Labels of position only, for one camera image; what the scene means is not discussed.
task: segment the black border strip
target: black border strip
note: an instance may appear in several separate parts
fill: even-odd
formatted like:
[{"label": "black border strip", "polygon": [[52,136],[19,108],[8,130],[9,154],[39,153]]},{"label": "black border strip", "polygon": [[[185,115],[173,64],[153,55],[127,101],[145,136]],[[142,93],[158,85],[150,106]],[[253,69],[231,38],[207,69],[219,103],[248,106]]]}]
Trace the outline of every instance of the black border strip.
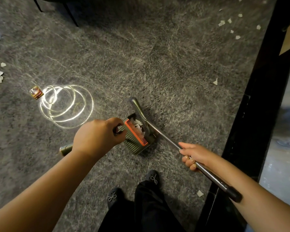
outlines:
[{"label": "black border strip", "polygon": [[[290,24],[290,0],[277,0],[222,157],[259,181],[290,73],[290,50],[279,56]],[[195,231],[244,231],[246,221],[212,184]]]}]

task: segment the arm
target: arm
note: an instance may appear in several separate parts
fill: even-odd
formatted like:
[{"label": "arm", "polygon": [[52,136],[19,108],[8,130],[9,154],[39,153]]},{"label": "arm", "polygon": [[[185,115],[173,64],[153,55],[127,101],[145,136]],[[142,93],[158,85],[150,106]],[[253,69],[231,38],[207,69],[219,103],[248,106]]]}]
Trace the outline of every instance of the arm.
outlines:
[{"label": "arm", "polygon": [[63,209],[93,165],[125,139],[114,136],[119,118],[94,120],[76,133],[73,150],[15,199],[0,209],[0,231],[52,231]]},{"label": "arm", "polygon": [[201,162],[243,195],[240,203],[231,201],[254,231],[290,231],[288,204],[265,190],[227,160],[206,148],[194,144],[179,144],[185,148],[180,150],[180,153],[184,155],[182,161],[190,167],[190,170],[197,171],[194,162]]}]

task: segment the pant leg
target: pant leg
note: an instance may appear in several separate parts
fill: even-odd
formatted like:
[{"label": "pant leg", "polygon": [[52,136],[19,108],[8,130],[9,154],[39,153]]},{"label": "pant leg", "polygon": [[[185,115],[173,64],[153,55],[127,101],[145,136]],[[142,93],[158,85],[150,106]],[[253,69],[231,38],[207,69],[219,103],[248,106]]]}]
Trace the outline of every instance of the pant leg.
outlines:
[{"label": "pant leg", "polygon": [[118,201],[106,213],[98,232],[135,232],[134,202]]},{"label": "pant leg", "polygon": [[168,207],[161,190],[143,181],[135,190],[135,223],[138,231],[185,231]]}]

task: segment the person's right arm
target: person's right arm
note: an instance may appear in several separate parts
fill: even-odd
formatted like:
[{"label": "person's right arm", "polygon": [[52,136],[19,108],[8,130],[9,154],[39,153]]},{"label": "person's right arm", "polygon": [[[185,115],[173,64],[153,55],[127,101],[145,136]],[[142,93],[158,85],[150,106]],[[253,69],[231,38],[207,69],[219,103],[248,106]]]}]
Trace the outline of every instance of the person's right arm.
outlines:
[{"label": "person's right arm", "polygon": [[195,161],[205,164],[221,179],[237,189],[243,199],[234,203],[255,232],[290,231],[290,206],[265,190],[227,160],[197,144],[179,143],[184,149],[182,161],[197,171]]}]

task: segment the orange comb strip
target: orange comb strip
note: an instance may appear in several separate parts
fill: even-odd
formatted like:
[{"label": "orange comb strip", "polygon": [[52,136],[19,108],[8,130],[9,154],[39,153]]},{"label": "orange comb strip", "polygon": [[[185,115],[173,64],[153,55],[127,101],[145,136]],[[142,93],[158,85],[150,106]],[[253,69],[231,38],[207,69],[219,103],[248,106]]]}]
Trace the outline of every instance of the orange comb strip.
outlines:
[{"label": "orange comb strip", "polygon": [[125,124],[128,127],[128,129],[130,129],[130,131],[134,134],[134,136],[140,142],[140,144],[142,144],[142,146],[145,147],[148,144],[148,142],[143,137],[143,135],[140,134],[140,132],[134,127],[134,124],[132,124],[132,122],[129,119],[125,122]]}]

